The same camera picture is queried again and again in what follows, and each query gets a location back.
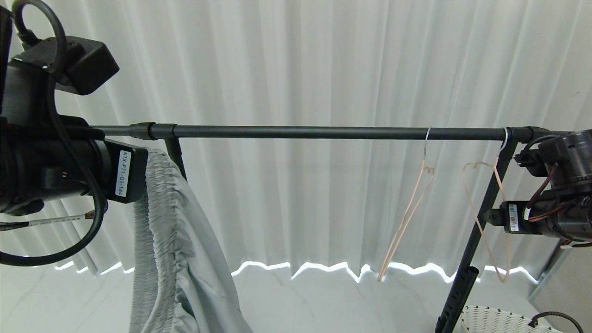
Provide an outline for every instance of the white marble floor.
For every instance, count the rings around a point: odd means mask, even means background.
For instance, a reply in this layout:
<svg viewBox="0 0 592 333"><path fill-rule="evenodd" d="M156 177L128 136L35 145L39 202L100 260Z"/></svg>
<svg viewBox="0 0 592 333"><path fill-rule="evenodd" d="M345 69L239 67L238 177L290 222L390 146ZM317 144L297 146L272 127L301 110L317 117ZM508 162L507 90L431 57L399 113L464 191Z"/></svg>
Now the white marble floor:
<svg viewBox="0 0 592 333"><path fill-rule="evenodd" d="M133 274L0 267L0 277L2 333L127 331ZM255 333L433 332L450 288L437 273L397 270L382 283L374 273L356 283L345 270L305 270L291 279L289 268L247 267L234 280ZM502 285L487 272L468 303L531 316L536 311L526 299L533 287L520 273Z"/></svg>

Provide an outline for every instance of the white label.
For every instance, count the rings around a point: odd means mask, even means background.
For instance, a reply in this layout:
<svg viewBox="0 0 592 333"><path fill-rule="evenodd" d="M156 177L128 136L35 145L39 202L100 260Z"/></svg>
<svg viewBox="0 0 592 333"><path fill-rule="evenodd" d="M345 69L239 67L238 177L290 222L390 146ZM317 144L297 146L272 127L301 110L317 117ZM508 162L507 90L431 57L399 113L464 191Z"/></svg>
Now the white label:
<svg viewBox="0 0 592 333"><path fill-rule="evenodd" d="M519 231L518 227L518 207L515 204L509 204L508 210L510 212L510 231Z"/></svg>
<svg viewBox="0 0 592 333"><path fill-rule="evenodd" d="M117 182L115 183L115 195L125 197L127 195L127 178L130 175L131 152L119 153L119 166L117 167Z"/></svg>

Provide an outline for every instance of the gray garment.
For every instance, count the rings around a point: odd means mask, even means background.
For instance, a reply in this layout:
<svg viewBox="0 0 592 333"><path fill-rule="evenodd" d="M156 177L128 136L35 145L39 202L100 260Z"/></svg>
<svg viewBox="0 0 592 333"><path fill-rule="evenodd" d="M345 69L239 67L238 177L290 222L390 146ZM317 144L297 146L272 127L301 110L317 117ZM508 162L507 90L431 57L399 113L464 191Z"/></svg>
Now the gray garment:
<svg viewBox="0 0 592 333"><path fill-rule="evenodd" d="M251 332L220 244L176 165L150 151L134 204L130 332Z"/></svg>

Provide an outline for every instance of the white basket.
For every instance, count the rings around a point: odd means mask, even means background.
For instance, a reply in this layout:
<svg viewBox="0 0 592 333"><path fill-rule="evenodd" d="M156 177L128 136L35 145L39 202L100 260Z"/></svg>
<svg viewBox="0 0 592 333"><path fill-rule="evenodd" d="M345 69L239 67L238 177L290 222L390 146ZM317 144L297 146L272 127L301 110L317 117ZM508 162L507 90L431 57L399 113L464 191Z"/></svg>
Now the white basket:
<svg viewBox="0 0 592 333"><path fill-rule="evenodd" d="M473 333L562 333L553 327L531 327L530 318L489 306L465 306L461 313L464 332Z"/></svg>

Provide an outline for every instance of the light under curtain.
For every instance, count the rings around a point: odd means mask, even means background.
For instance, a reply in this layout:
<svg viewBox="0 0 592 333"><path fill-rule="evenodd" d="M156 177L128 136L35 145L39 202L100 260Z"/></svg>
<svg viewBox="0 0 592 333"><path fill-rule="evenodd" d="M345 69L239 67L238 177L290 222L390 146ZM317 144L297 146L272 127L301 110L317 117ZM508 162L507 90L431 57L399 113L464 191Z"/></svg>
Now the light under curtain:
<svg viewBox="0 0 592 333"><path fill-rule="evenodd" d="M141 121L277 126L592 127L592 2L581 1L46 1L67 34L103 41L121 70L97 92L58 92L58 111L91 124ZM27 26L50 27L35 9ZM11 53L20 50L13 37ZM143 146L161 143L125 139ZM380 268L422 161L423 142L182 139L189 183L231 271L245 261L347 262ZM433 184L393 258L452 275L473 219L467 162L500 143L429 142ZM490 170L468 174L479 202ZM508 197L540 184L512 164ZM85 213L88 198L38 218ZM2 216L4 221L22 220ZM40 255L88 225L0 233L3 251ZM503 262L498 228L485 230ZM556 241L511 236L514 267L540 274ZM77 270L134 267L133 208L110 203ZM480 249L474 264L484 266Z"/></svg>

